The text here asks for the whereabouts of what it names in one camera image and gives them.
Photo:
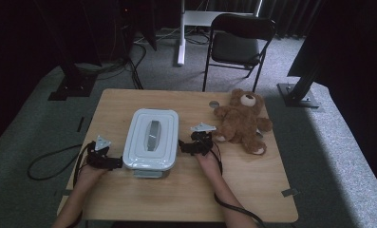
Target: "dark background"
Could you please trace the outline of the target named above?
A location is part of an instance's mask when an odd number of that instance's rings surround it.
[[[136,30],[144,30],[150,41],[156,29],[179,26],[177,0],[39,2],[55,21],[68,60],[75,63],[99,65],[127,56]],[[132,10],[125,12],[125,7]],[[123,40],[113,47],[114,33]],[[0,1],[0,136],[40,79],[60,62],[35,2]],[[315,72],[377,177],[377,1],[325,2],[290,75]]]

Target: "black curtain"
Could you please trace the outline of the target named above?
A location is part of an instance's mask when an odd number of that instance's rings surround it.
[[[328,0],[289,75],[330,90],[377,178],[377,0]]]

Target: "brown teddy bear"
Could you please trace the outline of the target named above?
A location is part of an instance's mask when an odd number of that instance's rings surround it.
[[[229,105],[215,108],[214,114],[222,122],[213,138],[219,142],[242,143],[248,153],[261,155],[266,152],[266,144],[256,135],[256,130],[272,130],[272,121],[258,117],[264,99],[251,91],[236,88],[232,91]]]

